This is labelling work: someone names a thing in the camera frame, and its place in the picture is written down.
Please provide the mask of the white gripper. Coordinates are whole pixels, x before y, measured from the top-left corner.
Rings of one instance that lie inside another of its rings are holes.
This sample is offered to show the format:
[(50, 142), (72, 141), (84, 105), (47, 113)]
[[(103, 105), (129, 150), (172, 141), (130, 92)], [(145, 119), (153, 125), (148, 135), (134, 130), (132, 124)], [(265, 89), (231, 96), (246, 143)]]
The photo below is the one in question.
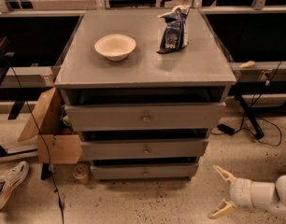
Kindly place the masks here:
[(230, 197), (234, 203), (223, 199), (218, 207), (208, 214), (210, 219), (217, 219), (233, 213), (236, 210), (236, 205), (269, 209), (276, 203), (276, 186), (274, 183), (236, 178), (218, 165), (214, 165), (213, 168), (226, 183), (230, 184)]

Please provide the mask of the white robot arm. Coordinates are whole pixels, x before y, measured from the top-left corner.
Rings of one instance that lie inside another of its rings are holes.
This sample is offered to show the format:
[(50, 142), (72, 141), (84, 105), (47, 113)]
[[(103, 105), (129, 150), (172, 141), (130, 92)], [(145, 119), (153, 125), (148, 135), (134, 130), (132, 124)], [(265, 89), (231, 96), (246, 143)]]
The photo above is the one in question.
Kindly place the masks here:
[(208, 217), (216, 219), (234, 212), (238, 207), (261, 209), (286, 220), (286, 175), (275, 183), (256, 182), (235, 177), (218, 165), (213, 168), (229, 185), (231, 200), (223, 199)]

